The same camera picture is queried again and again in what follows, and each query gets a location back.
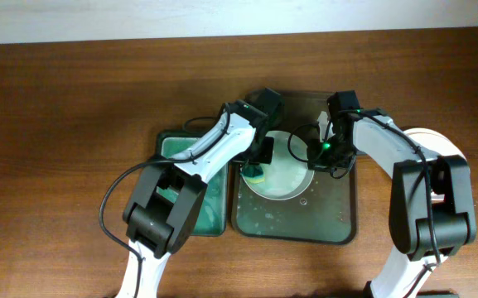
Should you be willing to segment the green yellow sponge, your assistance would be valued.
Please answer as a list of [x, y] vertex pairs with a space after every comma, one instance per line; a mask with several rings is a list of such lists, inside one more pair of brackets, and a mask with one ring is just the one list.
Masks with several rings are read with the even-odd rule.
[[244, 181], [256, 185], [265, 181], [265, 174], [260, 165], [245, 164], [240, 172]]

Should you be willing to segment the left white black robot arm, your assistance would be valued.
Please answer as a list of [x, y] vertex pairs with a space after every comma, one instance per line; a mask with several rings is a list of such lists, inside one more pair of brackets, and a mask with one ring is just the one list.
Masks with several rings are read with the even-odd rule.
[[268, 131], [281, 121], [284, 99], [272, 89], [224, 103], [215, 125], [173, 156], [156, 154], [126, 170], [140, 176], [123, 211], [129, 252], [120, 297], [154, 297], [168, 258], [192, 234], [209, 181], [230, 162], [268, 164], [274, 140]]

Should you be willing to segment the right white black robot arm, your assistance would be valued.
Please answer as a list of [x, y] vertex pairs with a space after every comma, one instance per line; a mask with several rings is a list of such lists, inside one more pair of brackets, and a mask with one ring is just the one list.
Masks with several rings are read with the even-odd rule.
[[333, 93], [317, 120], [319, 141], [308, 167], [330, 175], [350, 171], [363, 152], [390, 177], [393, 248], [365, 297], [414, 297], [431, 274], [476, 238], [471, 170], [439, 145], [425, 147], [379, 108], [360, 106], [355, 92]]

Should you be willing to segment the white plate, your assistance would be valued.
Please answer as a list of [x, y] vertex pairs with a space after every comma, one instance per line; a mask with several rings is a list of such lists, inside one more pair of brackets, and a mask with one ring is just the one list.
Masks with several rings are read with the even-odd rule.
[[466, 159], [465, 154], [447, 137], [441, 133], [422, 127], [409, 128], [404, 131], [413, 141], [434, 151], [441, 156], [461, 156]]
[[306, 162], [295, 158], [307, 157], [307, 145], [299, 137], [293, 136], [290, 148], [287, 148], [289, 132], [271, 131], [268, 137], [274, 138], [273, 158], [270, 164], [259, 164], [264, 171], [265, 181], [252, 185], [245, 184], [256, 194], [270, 200], [287, 200], [299, 196], [311, 184], [314, 171], [309, 170]]

